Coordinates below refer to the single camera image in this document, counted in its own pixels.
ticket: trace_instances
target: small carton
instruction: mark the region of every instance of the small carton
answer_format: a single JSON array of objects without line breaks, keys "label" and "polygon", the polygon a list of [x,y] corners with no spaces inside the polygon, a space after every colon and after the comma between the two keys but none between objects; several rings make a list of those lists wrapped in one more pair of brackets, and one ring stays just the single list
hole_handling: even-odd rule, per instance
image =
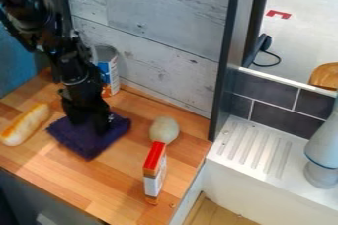
[{"label": "small carton", "polygon": [[153,142],[143,165],[145,200],[157,205],[167,170],[166,144]]},{"label": "small carton", "polygon": [[94,64],[101,70],[104,83],[106,83],[103,89],[103,97],[116,94],[120,90],[116,49],[106,45],[95,45],[92,51]]}]

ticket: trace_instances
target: bread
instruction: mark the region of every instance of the bread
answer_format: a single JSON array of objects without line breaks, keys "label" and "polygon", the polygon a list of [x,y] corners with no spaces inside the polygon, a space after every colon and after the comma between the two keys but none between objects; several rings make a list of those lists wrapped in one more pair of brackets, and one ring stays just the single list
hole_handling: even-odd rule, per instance
[{"label": "bread", "polygon": [[7,146],[17,146],[28,139],[50,117],[48,104],[37,104],[16,118],[1,134]]},{"label": "bread", "polygon": [[152,141],[160,141],[165,144],[171,143],[180,133],[180,127],[175,119],[167,116],[158,117],[149,129]]}]

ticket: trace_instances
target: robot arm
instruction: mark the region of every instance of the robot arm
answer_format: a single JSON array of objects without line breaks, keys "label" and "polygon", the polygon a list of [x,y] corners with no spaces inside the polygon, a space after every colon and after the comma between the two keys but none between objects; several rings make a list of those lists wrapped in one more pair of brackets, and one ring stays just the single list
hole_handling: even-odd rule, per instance
[{"label": "robot arm", "polygon": [[0,20],[27,51],[41,47],[49,57],[53,73],[65,88],[59,91],[63,109],[73,124],[91,120],[103,134],[109,126],[109,106],[101,97],[99,69],[78,35],[68,35],[62,16],[51,0],[0,0]]}]

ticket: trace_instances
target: black cable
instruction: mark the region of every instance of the black cable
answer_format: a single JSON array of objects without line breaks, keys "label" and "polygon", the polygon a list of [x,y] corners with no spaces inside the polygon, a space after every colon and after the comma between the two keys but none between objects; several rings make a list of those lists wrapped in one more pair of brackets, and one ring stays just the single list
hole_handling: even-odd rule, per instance
[{"label": "black cable", "polygon": [[268,52],[268,51],[263,51],[269,55],[272,55],[272,56],[275,56],[276,59],[277,59],[277,62],[276,63],[273,63],[273,64],[258,64],[258,63],[255,63],[255,62],[252,62],[254,65],[258,66],[258,67],[272,67],[272,66],[276,66],[278,64],[280,64],[282,62],[282,58],[279,57],[278,55],[274,54],[274,53],[271,53],[271,52]]}]

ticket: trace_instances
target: purple towel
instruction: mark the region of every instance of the purple towel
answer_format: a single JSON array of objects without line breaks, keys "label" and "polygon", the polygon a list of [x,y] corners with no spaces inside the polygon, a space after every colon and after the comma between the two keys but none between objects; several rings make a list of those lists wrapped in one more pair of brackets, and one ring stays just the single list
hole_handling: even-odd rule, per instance
[{"label": "purple towel", "polygon": [[130,129],[130,119],[112,112],[111,127],[107,133],[98,136],[91,122],[73,125],[68,117],[52,123],[47,131],[57,141],[86,160],[91,160]]}]

